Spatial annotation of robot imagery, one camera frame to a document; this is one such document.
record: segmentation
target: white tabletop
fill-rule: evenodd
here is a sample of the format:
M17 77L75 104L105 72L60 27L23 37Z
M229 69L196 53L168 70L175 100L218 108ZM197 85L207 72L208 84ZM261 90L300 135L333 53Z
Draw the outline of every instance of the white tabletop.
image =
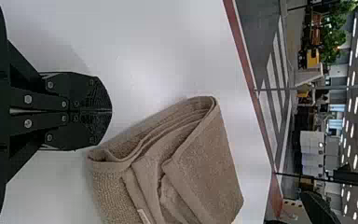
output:
M8 38L42 71L98 76L114 116L104 141L195 95L222 107L245 205L262 223L270 165L222 0L1 0ZM77 152L38 152L7 185L0 223L102 223Z

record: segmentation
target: screw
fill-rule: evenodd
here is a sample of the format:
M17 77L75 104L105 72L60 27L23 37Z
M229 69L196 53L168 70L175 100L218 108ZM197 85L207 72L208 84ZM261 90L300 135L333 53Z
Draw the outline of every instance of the screw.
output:
M52 81L48 82L48 88L49 89L53 89L54 88L54 83Z
M53 135L51 133L48 134L47 140L48 142L51 142L53 140Z
M25 95L24 96L24 103L26 103L27 105L30 105L32 102L32 96L31 95Z
M78 115L74 115L74 122L78 122L79 121L79 116Z
M26 119L24 121L24 127L27 128L27 129L31 128L32 127L32 121L30 119Z

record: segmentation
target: folded towel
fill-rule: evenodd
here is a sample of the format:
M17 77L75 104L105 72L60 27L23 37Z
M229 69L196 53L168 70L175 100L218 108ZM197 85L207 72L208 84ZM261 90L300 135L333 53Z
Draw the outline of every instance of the folded towel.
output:
M228 224L243 205L213 97L157 113L91 150L88 162L105 223Z

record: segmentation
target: dark object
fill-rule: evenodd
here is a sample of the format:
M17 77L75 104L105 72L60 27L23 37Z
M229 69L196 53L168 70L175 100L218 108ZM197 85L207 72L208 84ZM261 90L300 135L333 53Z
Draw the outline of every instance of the dark object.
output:
M337 170L334 171L334 179L340 182L358 183L358 173Z
M316 178L313 176L307 175L293 175L293 174L284 174L284 173L274 173L275 175L282 175L282 176L290 176L293 178L304 178L309 180L317 180L322 182L328 183L336 183L336 184L346 184L346 185L353 185L358 187L358 174L352 172L342 172L342 171L334 171L333 176L327 176L327 178Z
M100 79L39 74L7 40L0 8L0 213L7 182L37 150L98 145L111 118Z
M314 224L340 224L338 217L331 211L329 204L315 192L302 192L300 198L310 221Z

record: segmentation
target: towel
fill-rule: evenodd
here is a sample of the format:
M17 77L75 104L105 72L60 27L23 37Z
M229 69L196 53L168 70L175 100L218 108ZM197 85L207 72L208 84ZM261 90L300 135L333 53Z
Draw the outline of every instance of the towel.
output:
M195 97L88 155L104 223L229 224L243 197L215 98Z

